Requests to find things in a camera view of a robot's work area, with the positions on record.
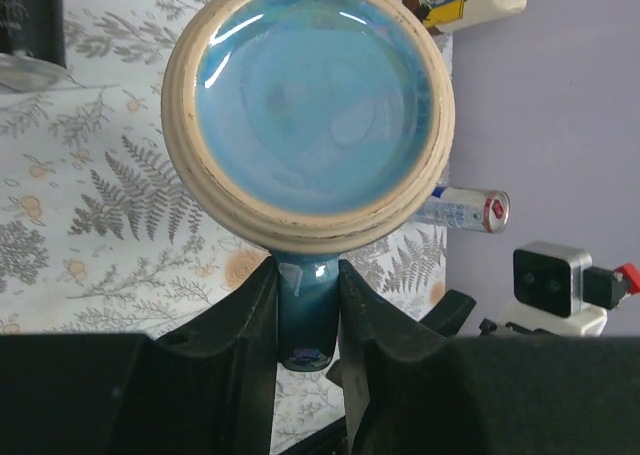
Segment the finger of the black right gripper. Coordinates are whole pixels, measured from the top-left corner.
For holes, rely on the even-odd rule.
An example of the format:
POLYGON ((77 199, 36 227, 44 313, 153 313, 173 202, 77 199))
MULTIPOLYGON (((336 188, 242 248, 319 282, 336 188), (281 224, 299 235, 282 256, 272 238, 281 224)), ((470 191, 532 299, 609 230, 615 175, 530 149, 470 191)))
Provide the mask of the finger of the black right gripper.
POLYGON ((476 301, 471 296, 448 290, 420 323, 441 336, 455 336, 475 306, 476 301))

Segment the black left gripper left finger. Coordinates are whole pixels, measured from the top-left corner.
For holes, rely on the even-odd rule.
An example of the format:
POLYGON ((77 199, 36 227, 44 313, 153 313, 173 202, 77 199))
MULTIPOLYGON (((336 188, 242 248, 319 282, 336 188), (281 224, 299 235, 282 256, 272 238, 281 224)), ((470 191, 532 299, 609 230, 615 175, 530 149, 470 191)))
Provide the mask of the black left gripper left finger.
POLYGON ((266 454, 276 273, 263 262, 185 325, 1 339, 5 454, 266 454))

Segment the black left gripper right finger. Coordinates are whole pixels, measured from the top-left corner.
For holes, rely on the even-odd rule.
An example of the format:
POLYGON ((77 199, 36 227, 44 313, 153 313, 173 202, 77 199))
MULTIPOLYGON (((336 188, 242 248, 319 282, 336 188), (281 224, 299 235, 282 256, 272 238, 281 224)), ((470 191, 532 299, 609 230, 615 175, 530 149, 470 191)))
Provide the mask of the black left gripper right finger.
POLYGON ((635 337, 446 338, 339 264, 354 454, 635 454, 635 337))

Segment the blue butterfly ceramic mug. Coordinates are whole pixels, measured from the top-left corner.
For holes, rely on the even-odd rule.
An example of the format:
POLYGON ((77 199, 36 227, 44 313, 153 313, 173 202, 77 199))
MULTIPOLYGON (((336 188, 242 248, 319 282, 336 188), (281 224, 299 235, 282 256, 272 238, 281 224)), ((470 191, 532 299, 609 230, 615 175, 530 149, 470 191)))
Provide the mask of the blue butterfly ceramic mug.
POLYGON ((211 0, 169 57, 161 124, 202 209, 275 259, 278 359, 305 372, 334 354, 340 256, 431 194, 455 102, 399 0, 211 0))

